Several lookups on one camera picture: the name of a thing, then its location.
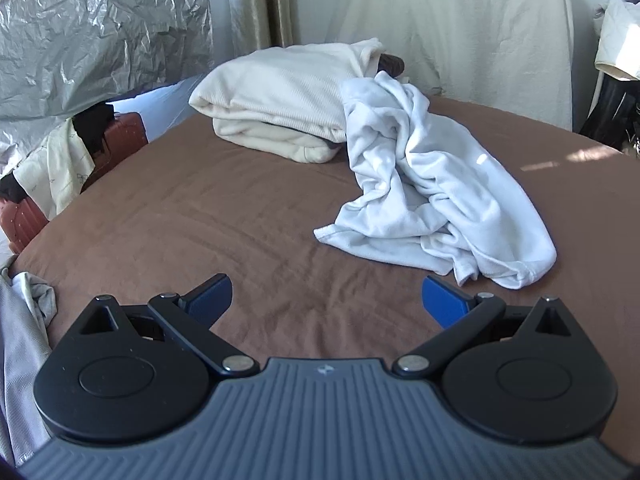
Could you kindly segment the white long-sleeve shirt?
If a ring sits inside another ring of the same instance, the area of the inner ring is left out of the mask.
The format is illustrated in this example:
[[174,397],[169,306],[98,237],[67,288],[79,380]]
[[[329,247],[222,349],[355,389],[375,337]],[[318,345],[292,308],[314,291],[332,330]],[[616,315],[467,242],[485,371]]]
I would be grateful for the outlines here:
[[556,249],[537,209],[465,126],[386,73],[340,91],[361,194],[314,230],[318,242],[458,284],[484,276],[521,289],[551,270]]

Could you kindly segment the grey cloth at bedside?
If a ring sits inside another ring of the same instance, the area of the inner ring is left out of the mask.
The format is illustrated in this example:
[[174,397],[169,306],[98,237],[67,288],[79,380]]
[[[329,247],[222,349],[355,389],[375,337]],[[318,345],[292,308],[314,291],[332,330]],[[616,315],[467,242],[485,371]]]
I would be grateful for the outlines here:
[[49,440],[34,381],[51,353],[47,328],[56,312],[54,288],[42,278],[1,269],[1,456],[12,466]]

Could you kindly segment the cream folded garment bottom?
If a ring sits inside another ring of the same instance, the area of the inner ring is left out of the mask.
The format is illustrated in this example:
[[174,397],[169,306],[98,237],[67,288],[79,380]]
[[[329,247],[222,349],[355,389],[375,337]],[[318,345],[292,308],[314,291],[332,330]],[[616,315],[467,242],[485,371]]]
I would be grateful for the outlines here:
[[213,118],[212,123],[216,135],[222,140],[301,164],[324,164],[342,148],[341,143],[256,120]]

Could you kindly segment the cream folded garment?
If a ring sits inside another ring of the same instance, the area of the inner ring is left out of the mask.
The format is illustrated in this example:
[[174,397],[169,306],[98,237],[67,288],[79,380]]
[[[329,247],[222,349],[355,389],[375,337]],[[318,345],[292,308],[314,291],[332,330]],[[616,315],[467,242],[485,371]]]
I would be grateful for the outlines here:
[[384,52],[376,38],[257,50],[214,68],[189,104],[213,119],[264,122],[342,143],[340,84],[374,76]]
[[341,143],[256,120],[213,118],[212,123],[216,135],[222,140],[301,164],[324,164],[342,148]]

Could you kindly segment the cream printed cloth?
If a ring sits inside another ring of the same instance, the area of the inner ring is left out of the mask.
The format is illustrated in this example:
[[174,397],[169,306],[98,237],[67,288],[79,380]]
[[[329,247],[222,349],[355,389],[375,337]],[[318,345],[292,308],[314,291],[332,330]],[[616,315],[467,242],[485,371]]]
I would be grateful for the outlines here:
[[18,164],[13,174],[27,196],[52,220],[79,196],[95,166],[72,120],[66,119]]

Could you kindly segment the reddish brown suitcase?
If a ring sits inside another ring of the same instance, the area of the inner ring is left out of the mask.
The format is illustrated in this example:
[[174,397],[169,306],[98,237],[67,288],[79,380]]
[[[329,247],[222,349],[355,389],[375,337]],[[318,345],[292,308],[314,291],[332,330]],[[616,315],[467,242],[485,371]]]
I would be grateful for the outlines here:
[[[104,132],[102,144],[103,150],[94,155],[96,168],[83,190],[148,144],[141,115],[136,112],[116,113]],[[30,197],[26,196],[19,203],[2,198],[1,229],[8,239],[9,250],[14,254],[19,254],[48,223],[49,220]]]

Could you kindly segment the black hanging garment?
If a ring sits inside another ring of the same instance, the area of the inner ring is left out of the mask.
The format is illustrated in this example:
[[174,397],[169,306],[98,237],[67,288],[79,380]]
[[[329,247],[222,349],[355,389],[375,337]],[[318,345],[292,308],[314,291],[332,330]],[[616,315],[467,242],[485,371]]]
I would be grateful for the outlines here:
[[579,133],[620,151],[625,142],[639,137],[639,81],[601,76],[596,105]]

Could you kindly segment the cream folded garment top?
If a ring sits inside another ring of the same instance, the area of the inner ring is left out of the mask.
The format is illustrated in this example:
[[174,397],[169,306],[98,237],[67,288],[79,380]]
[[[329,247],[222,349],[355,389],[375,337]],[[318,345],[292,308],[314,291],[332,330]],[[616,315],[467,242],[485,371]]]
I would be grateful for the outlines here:
[[340,84],[374,76],[384,52],[376,38],[257,50],[214,68],[189,104],[213,119],[264,122],[342,143]]

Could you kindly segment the dark brown folded garment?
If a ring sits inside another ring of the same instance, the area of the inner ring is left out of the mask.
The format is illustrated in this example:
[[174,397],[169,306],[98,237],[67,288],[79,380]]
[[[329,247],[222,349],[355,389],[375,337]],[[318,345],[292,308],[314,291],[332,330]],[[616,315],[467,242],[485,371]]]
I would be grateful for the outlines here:
[[383,53],[378,59],[378,71],[392,78],[399,77],[405,70],[405,62],[396,55]]

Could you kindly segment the cream covered mattress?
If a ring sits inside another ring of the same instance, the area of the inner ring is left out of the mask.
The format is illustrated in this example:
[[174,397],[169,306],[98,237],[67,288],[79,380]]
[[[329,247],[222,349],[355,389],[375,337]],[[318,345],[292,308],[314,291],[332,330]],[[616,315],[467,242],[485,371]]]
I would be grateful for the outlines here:
[[570,0],[341,0],[328,37],[378,38],[425,93],[572,128]]

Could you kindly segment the white puffer jacket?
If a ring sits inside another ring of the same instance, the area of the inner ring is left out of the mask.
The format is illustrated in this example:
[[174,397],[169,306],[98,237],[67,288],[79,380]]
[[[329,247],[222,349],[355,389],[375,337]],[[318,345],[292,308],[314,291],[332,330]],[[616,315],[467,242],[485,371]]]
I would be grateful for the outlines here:
[[640,73],[639,5],[608,0],[594,67],[619,81],[638,81]]

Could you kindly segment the silver foil sheet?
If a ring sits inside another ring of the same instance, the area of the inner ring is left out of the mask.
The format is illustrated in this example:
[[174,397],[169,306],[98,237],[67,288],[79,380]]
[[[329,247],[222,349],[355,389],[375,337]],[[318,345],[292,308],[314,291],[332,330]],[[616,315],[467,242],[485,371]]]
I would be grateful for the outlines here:
[[1,168],[61,120],[205,72],[209,0],[1,0]]

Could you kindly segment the beige curtain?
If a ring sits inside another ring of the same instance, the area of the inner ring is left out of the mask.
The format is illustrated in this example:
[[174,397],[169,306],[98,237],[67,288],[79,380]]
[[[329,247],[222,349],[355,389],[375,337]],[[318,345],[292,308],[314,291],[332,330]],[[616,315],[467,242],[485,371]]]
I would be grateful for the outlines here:
[[234,52],[294,44],[292,0],[229,0]]

